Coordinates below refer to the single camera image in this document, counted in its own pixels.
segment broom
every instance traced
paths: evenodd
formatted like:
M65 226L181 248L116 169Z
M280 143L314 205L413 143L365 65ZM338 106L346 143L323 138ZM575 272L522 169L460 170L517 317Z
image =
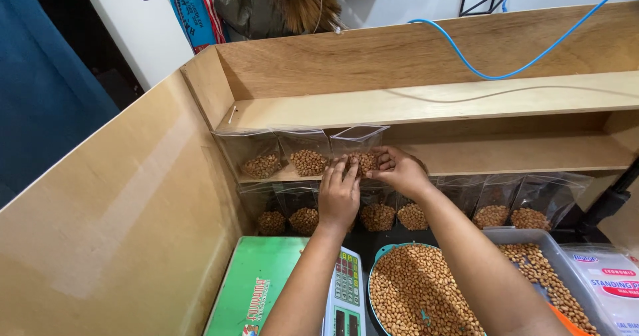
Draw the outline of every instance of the broom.
M337 0L273 0L293 33L333 32L346 26L339 19L342 7Z

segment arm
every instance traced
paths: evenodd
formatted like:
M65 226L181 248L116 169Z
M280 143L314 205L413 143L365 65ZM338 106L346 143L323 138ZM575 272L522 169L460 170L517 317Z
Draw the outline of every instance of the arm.
M486 334L570 335L531 283L428 181L419 160L394 147L380 151L380 170L366 176L393 185L419 204L459 290Z
M319 335L330 278L359 209L357 161L344 180L347 157L326 168L319 186L319 224L268 314L260 336Z

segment person's left hand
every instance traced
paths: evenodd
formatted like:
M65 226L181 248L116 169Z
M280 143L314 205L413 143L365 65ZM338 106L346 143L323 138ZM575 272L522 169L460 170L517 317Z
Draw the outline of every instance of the person's left hand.
M335 158L324 171L319 185L319 225L318 227L344 232L352 225L359 210L360 178L357 177L358 160L351 162L346 177L344 168L347 155Z

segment gray plastic tray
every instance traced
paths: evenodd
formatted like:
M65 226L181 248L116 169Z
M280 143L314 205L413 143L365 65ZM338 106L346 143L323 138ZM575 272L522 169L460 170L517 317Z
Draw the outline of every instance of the gray plastic tray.
M590 294L586 285L583 284L577 270L573 268L570 260L546 231L541 229L514 229L514 228L493 228L484 229L486 235L493 243L500 244L538 244L539 249L548 259L550 265L555 269L555 273L563 284L570 290L571 295L583 307L583 312L588 316L590 323L595 325L597 332L603 336L616 335L617 330L613 328L603 316L603 311ZM546 290L540 285L535 288L547 299Z

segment electronic scale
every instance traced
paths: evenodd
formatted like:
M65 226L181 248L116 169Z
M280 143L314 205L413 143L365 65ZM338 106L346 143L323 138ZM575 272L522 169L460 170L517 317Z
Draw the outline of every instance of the electronic scale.
M240 238L204 336L258 336L308 240ZM365 336L363 295L361 258L342 247L333 268L321 334Z

